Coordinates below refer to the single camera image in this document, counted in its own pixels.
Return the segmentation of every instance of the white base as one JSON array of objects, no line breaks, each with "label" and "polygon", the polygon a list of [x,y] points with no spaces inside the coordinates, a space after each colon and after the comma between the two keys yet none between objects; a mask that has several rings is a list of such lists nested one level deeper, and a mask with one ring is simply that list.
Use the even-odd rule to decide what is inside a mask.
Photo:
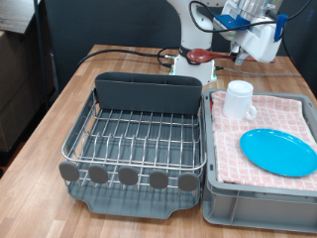
[{"label": "white base", "polygon": [[187,60],[178,55],[174,60],[173,70],[170,74],[181,76],[192,76],[199,79],[202,85],[217,80],[217,75],[214,72],[215,61],[202,63],[201,65],[191,65]]}]

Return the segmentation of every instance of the black wall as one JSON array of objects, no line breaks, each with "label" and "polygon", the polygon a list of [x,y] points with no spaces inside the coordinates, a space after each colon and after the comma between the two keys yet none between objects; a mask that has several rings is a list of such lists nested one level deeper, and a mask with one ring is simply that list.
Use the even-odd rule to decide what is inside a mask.
[{"label": "black wall", "polygon": [[[284,0],[280,12],[292,15],[304,2]],[[164,48],[180,42],[178,15],[165,0],[46,0],[46,5],[60,89],[95,44]],[[288,49],[315,95],[316,7],[317,1],[313,1],[303,14],[287,24],[285,32]],[[229,42],[214,34],[213,51],[228,50]],[[285,56],[282,47],[279,54]]]}]

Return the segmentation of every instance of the pink checkered towel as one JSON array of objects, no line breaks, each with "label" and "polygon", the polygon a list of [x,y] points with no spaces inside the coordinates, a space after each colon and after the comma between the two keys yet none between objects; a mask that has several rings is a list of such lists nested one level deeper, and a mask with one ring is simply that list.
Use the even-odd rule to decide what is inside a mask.
[{"label": "pink checkered towel", "polygon": [[317,172],[301,178],[274,175],[253,164],[240,148],[240,138],[250,130],[268,128],[289,133],[317,152],[314,140],[302,114],[300,101],[272,96],[253,96],[258,110],[255,120],[233,120],[222,113],[226,92],[212,94],[213,136],[217,181],[299,190],[317,190]]}]

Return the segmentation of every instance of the mug handle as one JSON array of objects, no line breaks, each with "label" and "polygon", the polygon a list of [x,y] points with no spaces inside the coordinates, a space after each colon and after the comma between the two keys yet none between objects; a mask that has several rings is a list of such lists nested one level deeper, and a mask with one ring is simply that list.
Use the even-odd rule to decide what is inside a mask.
[{"label": "mug handle", "polygon": [[253,105],[252,105],[252,102],[250,102],[250,109],[247,111],[247,113],[246,113],[246,118],[248,119],[248,120],[254,120],[254,119],[256,119],[256,117],[257,117],[257,115],[258,115],[258,111],[257,111],[257,109],[256,109],[256,107],[254,107]]}]

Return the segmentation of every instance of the red part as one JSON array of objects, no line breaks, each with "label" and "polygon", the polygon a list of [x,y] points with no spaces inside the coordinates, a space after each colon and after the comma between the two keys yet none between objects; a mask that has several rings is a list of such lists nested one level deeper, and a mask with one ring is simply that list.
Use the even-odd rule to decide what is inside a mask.
[{"label": "red part", "polygon": [[223,55],[213,53],[213,52],[208,52],[202,49],[195,49],[190,51],[187,54],[187,57],[189,58],[189,60],[193,62],[198,62],[198,63],[209,62],[214,59],[229,59],[229,60],[234,59],[234,57],[223,56]]}]

